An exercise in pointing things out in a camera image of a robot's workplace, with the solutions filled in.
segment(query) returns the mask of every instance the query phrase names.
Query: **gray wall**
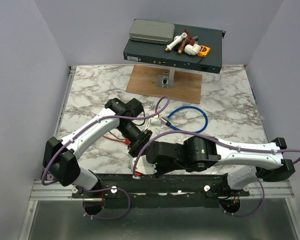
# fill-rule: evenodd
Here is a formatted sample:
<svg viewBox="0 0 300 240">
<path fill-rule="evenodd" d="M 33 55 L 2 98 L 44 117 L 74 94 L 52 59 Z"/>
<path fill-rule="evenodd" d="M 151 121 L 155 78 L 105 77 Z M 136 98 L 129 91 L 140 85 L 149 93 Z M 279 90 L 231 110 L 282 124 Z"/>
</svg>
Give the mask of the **gray wall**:
<svg viewBox="0 0 300 240">
<path fill-rule="evenodd" d="M 223 63 L 247 64 L 282 1 L 35 0 L 70 65 L 125 63 L 133 19 L 225 30 Z"/>
<path fill-rule="evenodd" d="M 289 148 L 300 149 L 300 0 L 283 2 L 247 74 L 268 139 L 284 137 Z M 295 168 L 291 182 L 300 211 L 300 162 Z"/>
<path fill-rule="evenodd" d="M 32 0 L 0 0 L 0 240 L 18 239 L 69 68 Z"/>
</svg>

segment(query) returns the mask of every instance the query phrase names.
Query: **red cable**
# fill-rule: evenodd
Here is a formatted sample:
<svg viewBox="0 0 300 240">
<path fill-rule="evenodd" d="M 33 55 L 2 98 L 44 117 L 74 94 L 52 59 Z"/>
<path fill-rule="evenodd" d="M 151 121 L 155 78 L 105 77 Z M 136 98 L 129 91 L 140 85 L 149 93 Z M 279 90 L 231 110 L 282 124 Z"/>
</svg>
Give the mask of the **red cable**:
<svg viewBox="0 0 300 240">
<path fill-rule="evenodd" d="M 118 140 L 118 139 L 114 139 L 114 138 L 111 138 L 111 137 L 108 137 L 108 136 L 103 136 L 104 138 L 106 139 L 109 139 L 109 140 L 112 140 L 112 141 L 116 141 L 116 142 L 119 142 L 119 143 L 126 143 L 126 141 L 121 141 L 121 140 Z"/>
</svg>

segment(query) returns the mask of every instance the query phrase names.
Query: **wire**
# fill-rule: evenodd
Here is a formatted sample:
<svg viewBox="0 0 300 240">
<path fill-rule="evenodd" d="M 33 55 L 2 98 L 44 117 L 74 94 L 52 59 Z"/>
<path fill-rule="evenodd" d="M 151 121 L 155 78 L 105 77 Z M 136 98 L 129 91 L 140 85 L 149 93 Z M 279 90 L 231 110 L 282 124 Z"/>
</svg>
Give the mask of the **wire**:
<svg viewBox="0 0 300 240">
<path fill-rule="evenodd" d="M 142 111 L 143 111 L 143 116 L 145 117 L 146 116 L 145 110 L 143 109 Z M 143 123 L 141 123 L 141 124 L 136 124 L 135 123 L 134 125 L 136 125 L 136 126 L 142 126 L 142 125 L 145 124 L 145 122 L 146 122 L 146 119 L 143 120 Z"/>
<path fill-rule="evenodd" d="M 161 101 L 163 99 L 166 99 L 166 103 L 165 105 L 158 111 L 158 107 L 159 107 L 159 104 L 161 103 Z M 75 134 L 71 141 L 75 141 L 78 137 L 80 137 L 81 134 L 83 134 L 86 130 L 88 130 L 89 128 L 91 128 L 93 125 L 95 124 L 98 124 L 100 123 L 101 121 L 105 120 L 105 119 L 128 119 L 128 120 L 143 120 L 143 119 L 149 119 L 149 118 L 152 118 L 158 114 L 160 114 L 161 112 L 163 112 L 168 104 L 170 102 L 170 97 L 167 96 L 167 95 L 164 95 L 163 97 L 161 97 L 159 99 L 159 101 L 156 103 L 155 105 L 155 111 L 153 114 L 149 115 L 149 116 L 144 116 L 144 117 L 131 117 L 131 116 L 119 116 L 119 115 L 112 115 L 112 116 L 104 116 L 104 117 L 101 117 L 99 119 L 96 119 L 95 121 L 89 123 L 87 126 L 85 126 L 83 129 L 81 129 L 77 134 Z M 62 147 L 60 147 L 60 149 L 52 156 L 51 160 L 49 161 L 49 163 L 47 164 L 47 166 L 45 167 L 44 171 L 43 171 L 43 174 L 42 174 L 42 177 L 41 177 L 41 183 L 43 186 L 49 186 L 51 184 L 55 184 L 57 181 L 54 180 L 54 181 L 50 181 L 50 182 L 45 182 L 45 179 L 47 178 L 47 174 L 49 172 L 49 169 L 51 167 L 51 165 L 54 163 L 54 161 L 56 160 L 57 156 L 62 153 L 62 151 L 69 145 L 71 144 L 70 140 L 68 142 L 66 142 Z"/>
<path fill-rule="evenodd" d="M 198 108 L 196 106 L 182 106 L 182 107 L 179 107 L 176 110 L 174 110 L 172 113 L 170 113 L 167 118 L 168 119 L 171 118 L 175 113 L 177 113 L 177 112 L 179 112 L 179 111 L 181 111 L 183 109 L 195 109 L 195 110 L 198 110 L 200 113 L 202 113 L 202 115 L 204 116 L 205 124 L 204 124 L 203 128 L 201 128 L 198 131 L 194 131 L 194 133 L 199 134 L 199 133 L 203 132 L 207 128 L 207 126 L 208 126 L 208 117 L 207 117 L 206 113 L 202 109 L 200 109 L 200 108 Z M 169 127 L 172 128 L 173 130 L 181 130 L 181 129 L 173 126 L 172 124 Z"/>
<path fill-rule="evenodd" d="M 108 136 L 103 136 L 104 138 L 106 139 L 109 139 L 109 140 L 112 140 L 112 141 L 115 141 L 115 142 L 119 142 L 119 143 L 125 143 L 125 141 L 121 141 L 121 140 L 118 140 L 118 139 L 114 139 L 114 138 L 111 138 L 111 137 L 108 137 Z"/>
<path fill-rule="evenodd" d="M 218 198 L 219 200 L 227 200 L 227 199 L 229 199 L 229 198 L 231 198 L 231 196 L 227 196 L 227 197 L 225 197 L 225 198 Z"/>
<path fill-rule="evenodd" d="M 191 169 L 190 167 L 182 166 L 180 163 L 177 162 L 176 159 L 173 161 L 173 163 L 175 165 L 177 165 L 179 168 L 183 169 L 183 170 L 190 170 Z"/>
<path fill-rule="evenodd" d="M 88 189 L 84 189 L 84 188 L 82 188 L 82 189 L 85 192 L 87 192 L 87 193 L 99 193 L 99 192 L 103 192 L 103 191 L 113 190 L 113 188 L 111 188 L 111 187 L 103 188 L 103 189 L 98 189 L 98 190 L 88 190 Z M 120 216 L 114 216 L 114 217 L 101 217 L 101 216 L 89 215 L 86 212 L 86 205 L 83 204 L 83 211 L 84 211 L 84 215 L 83 216 L 87 215 L 87 216 L 89 216 L 91 218 L 100 219 L 100 220 L 115 220 L 115 219 L 120 219 L 123 216 L 125 216 L 129 212 L 129 210 L 130 210 L 131 199 L 129 197 L 129 194 L 125 190 L 123 190 L 122 188 L 118 188 L 117 187 L 116 190 L 119 190 L 119 191 L 123 192 L 126 195 L 126 198 L 128 199 L 128 206 L 126 207 L 126 210 L 124 211 L 123 214 L 121 214 Z"/>
<path fill-rule="evenodd" d="M 220 142 L 217 138 L 214 138 L 214 137 L 210 137 L 210 136 L 205 136 L 205 135 L 201 135 L 199 133 L 196 133 L 196 132 L 192 132 L 192 131 L 183 131 L 183 130 L 172 130 L 172 131 L 166 131 L 166 132 L 163 132 L 157 136 L 155 136 L 154 138 L 152 138 L 149 142 L 147 142 L 143 148 L 141 148 L 140 152 L 138 153 L 136 159 L 135 159 L 135 162 L 133 164 L 133 169 L 132 169 L 132 173 L 133 173 L 133 176 L 136 177 L 136 167 L 137 167 L 137 164 L 138 164 L 138 161 L 141 157 L 141 155 L 144 153 L 144 151 L 147 149 L 147 147 L 152 144 L 155 140 L 165 136 L 165 135 L 169 135 L 169 134 L 188 134 L 188 135 L 193 135 L 193 136 L 196 136 L 196 137 L 199 137 L 199 138 L 202 138 L 202 139 L 205 139 L 205 140 L 209 140 L 215 144 L 218 144 L 222 147 L 225 147 L 225 148 L 228 148 L 230 150 L 236 150 L 236 151 L 242 151 L 242 152 L 249 152 L 249 153 L 261 153 L 261 154 L 275 154 L 276 152 L 277 153 L 300 153 L 300 150 L 298 149 L 280 149 L 280 150 L 261 150 L 261 149 L 250 149 L 250 148 L 239 148 L 237 146 L 233 146 L 233 145 L 228 145 L 228 144 L 225 144 L 223 142 Z M 297 160 L 295 160 L 293 162 L 293 164 L 296 164 L 300 161 L 300 156 Z"/>
<path fill-rule="evenodd" d="M 259 206 L 258 206 L 255 210 L 253 210 L 252 212 L 249 212 L 249 213 L 247 213 L 247 214 L 234 214 L 234 213 L 230 213 L 230 212 L 226 211 L 226 210 L 222 207 L 222 205 L 219 203 L 219 207 L 221 208 L 221 210 L 222 210 L 225 214 L 227 214 L 227 215 L 229 215 L 229 216 L 237 217 L 237 218 L 248 217 L 248 216 L 251 216 L 251 215 L 255 214 L 256 212 L 258 212 L 258 211 L 261 209 L 261 207 L 264 205 L 265 200 L 266 200 L 266 194 L 265 194 L 264 186 L 262 185 L 262 183 L 261 183 L 260 180 L 258 180 L 258 182 L 259 182 L 260 187 L 261 187 L 261 190 L 262 190 L 262 200 L 261 200 Z"/>
<path fill-rule="evenodd" d="M 122 139 L 122 138 L 119 138 L 119 137 L 117 137 L 116 135 L 114 135 L 111 131 L 109 131 L 109 133 L 112 135 L 112 136 L 114 136 L 116 139 L 118 139 L 118 140 L 121 140 L 121 141 L 124 141 L 124 140 L 126 140 L 125 138 L 124 139 Z"/>
</svg>

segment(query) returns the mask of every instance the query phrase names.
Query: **metal stand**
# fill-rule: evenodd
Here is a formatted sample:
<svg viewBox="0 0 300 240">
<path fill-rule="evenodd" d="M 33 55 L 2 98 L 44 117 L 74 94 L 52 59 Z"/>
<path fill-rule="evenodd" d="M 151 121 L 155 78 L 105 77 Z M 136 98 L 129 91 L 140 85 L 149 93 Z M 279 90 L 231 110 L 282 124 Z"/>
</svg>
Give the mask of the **metal stand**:
<svg viewBox="0 0 300 240">
<path fill-rule="evenodd" d="M 170 72 L 164 72 L 163 75 L 158 76 L 156 86 L 164 89 L 172 89 L 175 81 L 175 67 L 170 68 Z"/>
</svg>

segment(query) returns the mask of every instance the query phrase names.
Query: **gray box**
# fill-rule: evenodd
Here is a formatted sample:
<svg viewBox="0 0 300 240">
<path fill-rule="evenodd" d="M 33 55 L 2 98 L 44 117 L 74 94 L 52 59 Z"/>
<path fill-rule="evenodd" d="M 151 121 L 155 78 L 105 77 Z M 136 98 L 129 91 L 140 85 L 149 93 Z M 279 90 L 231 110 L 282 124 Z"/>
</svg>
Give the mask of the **gray box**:
<svg viewBox="0 0 300 240">
<path fill-rule="evenodd" d="M 130 39 L 139 42 L 167 45 L 173 41 L 175 25 L 171 23 L 134 20 Z"/>
</svg>

